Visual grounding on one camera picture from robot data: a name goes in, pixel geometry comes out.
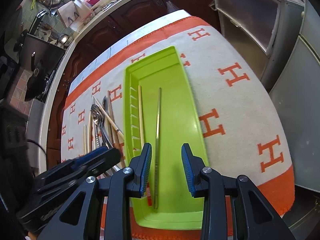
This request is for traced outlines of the metal chopstick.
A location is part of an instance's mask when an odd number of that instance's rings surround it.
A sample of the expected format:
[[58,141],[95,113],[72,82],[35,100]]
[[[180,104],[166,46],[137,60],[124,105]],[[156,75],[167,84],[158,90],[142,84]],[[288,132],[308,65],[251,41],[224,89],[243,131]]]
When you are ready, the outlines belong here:
[[155,140],[155,181],[154,181],[154,204],[153,208],[158,209],[158,182],[159,182],[159,134],[161,119],[161,95],[162,89],[158,90],[157,116],[156,116],[156,140]]

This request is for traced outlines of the green plastic utensil tray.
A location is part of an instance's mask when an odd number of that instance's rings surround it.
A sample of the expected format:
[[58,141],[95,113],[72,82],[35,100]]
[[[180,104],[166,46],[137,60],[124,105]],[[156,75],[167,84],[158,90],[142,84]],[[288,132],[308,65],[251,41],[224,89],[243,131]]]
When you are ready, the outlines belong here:
[[[152,146],[149,184],[152,206],[146,198],[133,198],[138,225],[165,230],[198,230],[202,224],[203,199],[188,190],[181,148],[188,143],[193,153],[207,162],[207,153],[193,93],[175,47],[145,56],[124,72],[125,158],[140,155],[138,86],[142,87],[144,140]],[[161,95],[159,134],[158,209],[154,204],[155,140],[158,90]]]

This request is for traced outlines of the silver fork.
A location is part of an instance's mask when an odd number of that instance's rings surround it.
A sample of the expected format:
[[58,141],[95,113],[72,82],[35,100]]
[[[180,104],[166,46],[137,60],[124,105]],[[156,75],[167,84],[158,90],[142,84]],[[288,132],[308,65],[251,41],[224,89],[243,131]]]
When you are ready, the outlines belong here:
[[104,127],[104,121],[105,121],[105,118],[104,118],[104,115],[102,114],[100,108],[98,107],[97,104],[93,104],[91,106],[91,112],[92,112],[92,115],[93,115],[93,121],[94,123],[97,125],[97,127],[100,129],[100,132],[101,132],[101,138],[102,138],[102,141],[103,141],[103,144],[107,147],[107,148],[113,148],[107,134],[106,134],[106,130],[105,130],[105,127]]

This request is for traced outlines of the large silver spoon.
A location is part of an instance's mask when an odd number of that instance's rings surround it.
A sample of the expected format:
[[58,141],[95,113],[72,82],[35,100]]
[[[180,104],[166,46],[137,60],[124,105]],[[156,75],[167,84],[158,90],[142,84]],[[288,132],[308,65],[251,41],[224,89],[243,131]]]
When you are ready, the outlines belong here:
[[99,140],[99,118],[95,115],[95,114],[92,114],[92,118],[93,118],[93,122],[94,122],[94,132],[95,132],[95,144],[96,144],[96,147],[97,148],[100,148],[101,147],[101,144],[100,144],[100,140]]

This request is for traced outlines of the grey refrigerator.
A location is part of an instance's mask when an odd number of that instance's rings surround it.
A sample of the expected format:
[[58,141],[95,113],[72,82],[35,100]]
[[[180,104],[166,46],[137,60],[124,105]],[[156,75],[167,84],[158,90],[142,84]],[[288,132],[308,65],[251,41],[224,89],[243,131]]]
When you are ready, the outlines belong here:
[[302,26],[270,91],[292,160],[295,200],[283,220],[296,239],[319,238],[319,13],[306,0]]

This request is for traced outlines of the cream chopstick red striped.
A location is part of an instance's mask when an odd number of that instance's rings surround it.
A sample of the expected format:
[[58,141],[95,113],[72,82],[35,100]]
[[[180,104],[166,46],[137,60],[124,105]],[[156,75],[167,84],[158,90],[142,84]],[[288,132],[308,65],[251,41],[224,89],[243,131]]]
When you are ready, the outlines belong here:
[[[143,122],[142,87],[141,87],[141,85],[138,86],[138,109],[139,109],[140,144],[141,144],[141,148],[143,148],[145,140],[144,140],[144,122]],[[152,206],[152,198],[151,198],[149,183],[147,183],[147,186],[146,186],[146,197],[147,197],[147,201],[148,201],[148,206]]]

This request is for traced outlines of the cream chopstick far left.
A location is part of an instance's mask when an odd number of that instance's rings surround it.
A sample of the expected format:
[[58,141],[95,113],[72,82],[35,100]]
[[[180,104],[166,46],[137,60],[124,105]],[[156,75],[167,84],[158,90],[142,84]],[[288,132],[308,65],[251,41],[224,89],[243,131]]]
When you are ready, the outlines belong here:
[[83,153],[87,154],[87,125],[83,126]]

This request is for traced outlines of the cream chopstick red end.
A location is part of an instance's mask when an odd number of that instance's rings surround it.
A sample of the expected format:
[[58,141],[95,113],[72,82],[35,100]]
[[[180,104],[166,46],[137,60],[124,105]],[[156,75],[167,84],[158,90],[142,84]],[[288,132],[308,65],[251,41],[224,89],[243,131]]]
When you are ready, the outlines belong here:
[[111,119],[111,117],[109,116],[109,114],[103,109],[102,104],[99,102],[99,100],[95,97],[92,96],[92,98],[94,99],[95,104],[99,107],[101,113],[108,119],[108,123],[112,126],[112,129],[115,131],[117,137],[120,137],[122,140],[124,140],[124,134],[122,133],[122,131],[118,128],[118,126],[116,125],[116,123]]

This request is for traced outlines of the orange white H blanket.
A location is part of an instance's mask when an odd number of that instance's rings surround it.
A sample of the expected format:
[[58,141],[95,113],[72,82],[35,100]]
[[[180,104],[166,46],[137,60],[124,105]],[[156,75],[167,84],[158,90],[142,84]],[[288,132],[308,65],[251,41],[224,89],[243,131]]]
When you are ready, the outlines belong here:
[[[176,48],[193,93],[207,153],[205,165],[223,176],[248,176],[279,215],[295,200],[289,147],[277,111],[239,53],[204,20],[161,17],[106,49],[72,82],[61,134],[63,161],[83,156],[83,126],[93,103],[110,91],[115,123],[124,128],[124,72],[145,56]],[[165,230],[137,224],[137,239],[199,239],[200,230]]]

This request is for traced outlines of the black stove cooktop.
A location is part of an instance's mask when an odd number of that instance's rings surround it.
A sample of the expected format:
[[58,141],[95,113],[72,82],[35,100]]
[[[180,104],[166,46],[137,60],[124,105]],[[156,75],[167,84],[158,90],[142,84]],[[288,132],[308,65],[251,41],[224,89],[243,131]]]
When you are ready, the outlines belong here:
[[31,72],[27,81],[25,101],[33,100],[46,91],[47,82],[64,54],[63,48],[31,34],[25,36],[19,55],[21,67]]

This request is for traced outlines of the brown wooden chopstick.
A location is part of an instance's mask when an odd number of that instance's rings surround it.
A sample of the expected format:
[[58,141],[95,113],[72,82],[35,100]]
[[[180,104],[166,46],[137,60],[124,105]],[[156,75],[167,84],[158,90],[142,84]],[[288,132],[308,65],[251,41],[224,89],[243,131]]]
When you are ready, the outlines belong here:
[[[111,95],[110,91],[108,90],[107,91],[108,112],[109,112],[109,116],[110,116],[111,120],[115,123],[110,95]],[[125,167],[124,154],[123,154],[123,151],[122,151],[122,148],[120,145],[118,132],[116,131],[116,129],[114,127],[112,127],[112,134],[113,134],[115,146],[121,153],[121,160],[120,160],[121,167]]]

